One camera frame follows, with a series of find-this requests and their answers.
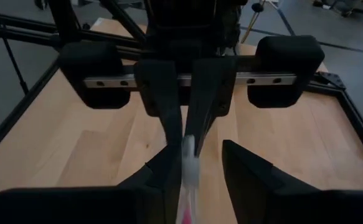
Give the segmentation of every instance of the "cable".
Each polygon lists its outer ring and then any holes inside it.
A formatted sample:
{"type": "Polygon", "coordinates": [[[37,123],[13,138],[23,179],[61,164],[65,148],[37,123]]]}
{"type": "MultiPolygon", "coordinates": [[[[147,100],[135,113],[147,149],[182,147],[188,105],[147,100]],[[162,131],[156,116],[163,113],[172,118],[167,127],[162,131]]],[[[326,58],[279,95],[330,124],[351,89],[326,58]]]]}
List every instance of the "cable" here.
{"type": "Polygon", "coordinates": [[[277,7],[274,3],[272,3],[271,1],[269,2],[274,9],[276,10],[276,12],[278,13],[278,15],[280,15],[282,22],[284,23],[286,29],[288,30],[290,35],[296,35],[295,32],[293,31],[291,24],[289,24],[288,20],[286,19],[285,15],[283,14],[283,12],[281,11],[281,9],[279,7],[277,7]]]}
{"type": "Polygon", "coordinates": [[[10,45],[8,43],[8,40],[7,40],[7,37],[6,37],[7,27],[1,20],[0,20],[0,26],[4,29],[2,40],[4,42],[4,45],[6,46],[8,56],[11,59],[12,65],[14,66],[15,72],[16,72],[16,74],[18,76],[19,84],[21,85],[21,88],[22,88],[24,94],[26,95],[26,94],[28,94],[29,89],[27,87],[27,84],[26,84],[24,78],[22,77],[21,71],[19,70],[18,64],[15,61],[14,54],[12,53],[11,47],[10,47],[10,45]]]}
{"type": "MultiPolygon", "coordinates": [[[[262,0],[260,0],[260,5],[261,5],[262,9],[263,9],[264,3],[266,3],[266,0],[263,0],[263,1],[262,1],[262,0]]],[[[257,20],[257,18],[258,18],[258,15],[259,15],[262,11],[263,11],[263,10],[258,11],[258,12],[256,12],[256,11],[255,11],[255,13],[253,14],[252,19],[251,19],[251,20],[250,20],[250,22],[249,22],[248,29],[246,30],[245,34],[243,35],[243,37],[242,37],[242,39],[241,39],[241,44],[243,44],[243,43],[246,41],[246,39],[248,38],[248,35],[249,35],[249,33],[250,33],[250,30],[252,29],[253,25],[255,24],[255,22],[256,22],[256,20],[257,20]]]]}

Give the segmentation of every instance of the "gray floor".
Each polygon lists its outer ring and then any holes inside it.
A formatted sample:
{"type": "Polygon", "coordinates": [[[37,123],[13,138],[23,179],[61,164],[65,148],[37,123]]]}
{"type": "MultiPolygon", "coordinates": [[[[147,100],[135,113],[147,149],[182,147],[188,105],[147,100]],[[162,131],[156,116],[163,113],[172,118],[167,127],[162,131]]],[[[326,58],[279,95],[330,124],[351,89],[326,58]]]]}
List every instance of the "gray floor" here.
{"type": "MultiPolygon", "coordinates": [[[[243,9],[241,24],[248,26],[253,14],[250,1],[243,9]]],[[[363,15],[342,18],[334,12],[316,8],[310,0],[282,0],[280,9],[284,12],[297,35],[309,34],[319,41],[363,50],[363,15]]],[[[80,22],[92,24],[97,17],[111,15],[98,4],[75,7],[80,22]]],[[[140,24],[146,24],[146,14],[139,9],[127,9],[129,15],[140,24]]],[[[0,13],[38,21],[52,22],[50,12],[40,11],[32,0],[0,0],[0,13]]],[[[269,4],[258,18],[255,29],[288,35],[278,13],[269,4]]],[[[264,34],[251,32],[248,44],[257,45],[264,34]]],[[[29,86],[32,86],[56,58],[57,52],[49,47],[11,41],[21,72],[29,86]]],[[[348,92],[363,115],[363,53],[323,46],[324,63],[330,72],[339,74],[348,92]]],[[[0,39],[0,123],[23,97],[15,71],[0,39]]]]}

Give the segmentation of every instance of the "black pad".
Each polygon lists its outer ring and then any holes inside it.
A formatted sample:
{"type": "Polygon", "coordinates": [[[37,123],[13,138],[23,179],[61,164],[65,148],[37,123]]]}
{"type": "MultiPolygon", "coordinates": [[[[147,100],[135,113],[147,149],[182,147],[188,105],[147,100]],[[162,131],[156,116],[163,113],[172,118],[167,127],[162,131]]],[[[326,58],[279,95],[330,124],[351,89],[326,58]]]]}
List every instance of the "black pad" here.
{"type": "Polygon", "coordinates": [[[296,74],[294,85],[250,86],[249,101],[259,108],[283,108],[297,102],[324,60],[324,52],[310,35],[265,37],[259,41],[256,58],[265,72],[296,74]]]}
{"type": "Polygon", "coordinates": [[[77,42],[63,47],[58,64],[83,102],[94,109],[117,109],[129,102],[130,92],[122,88],[87,88],[86,77],[107,77],[123,73],[116,45],[109,42],[77,42]]]}
{"type": "Polygon", "coordinates": [[[166,146],[116,187],[2,191],[0,224],[173,224],[180,186],[181,147],[166,146]]]}
{"type": "Polygon", "coordinates": [[[363,223],[363,191],[320,191],[230,140],[222,160],[238,223],[363,223]]]}

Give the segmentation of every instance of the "wooden table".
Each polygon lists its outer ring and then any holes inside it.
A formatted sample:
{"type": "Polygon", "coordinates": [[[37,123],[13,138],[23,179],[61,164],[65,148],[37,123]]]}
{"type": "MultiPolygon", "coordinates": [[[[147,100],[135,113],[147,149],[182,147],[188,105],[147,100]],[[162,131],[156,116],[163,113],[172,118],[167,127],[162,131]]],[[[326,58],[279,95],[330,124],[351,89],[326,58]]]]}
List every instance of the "wooden table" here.
{"type": "MultiPolygon", "coordinates": [[[[104,19],[92,29],[129,35],[104,19]]],[[[239,52],[252,55],[255,47],[241,45],[239,52]]],[[[229,114],[217,118],[205,139],[201,223],[236,223],[222,170],[223,139],[320,189],[363,189],[363,145],[337,99],[304,93],[289,108],[258,109],[246,88],[235,88],[229,114]]],[[[184,123],[186,112],[183,106],[184,123]]],[[[0,143],[0,190],[115,185],[164,145],[160,122],[145,113],[138,93],[120,110],[92,110],[58,71],[0,143]]]]}

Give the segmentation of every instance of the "black bracket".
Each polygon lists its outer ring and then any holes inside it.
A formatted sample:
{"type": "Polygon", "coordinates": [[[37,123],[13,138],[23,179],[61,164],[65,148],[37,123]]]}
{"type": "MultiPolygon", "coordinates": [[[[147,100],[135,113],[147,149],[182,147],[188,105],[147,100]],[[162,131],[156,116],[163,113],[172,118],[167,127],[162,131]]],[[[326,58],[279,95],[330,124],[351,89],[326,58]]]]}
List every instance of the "black bracket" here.
{"type": "Polygon", "coordinates": [[[134,77],[147,114],[161,120],[167,144],[180,144],[182,118],[174,62],[140,60],[134,65],[134,77]]]}
{"type": "Polygon", "coordinates": [[[346,86],[344,85],[342,79],[339,77],[339,75],[335,73],[329,73],[329,72],[316,72],[314,74],[314,81],[328,85],[331,84],[335,86],[336,88],[339,88],[341,90],[345,90],[346,86]]]}

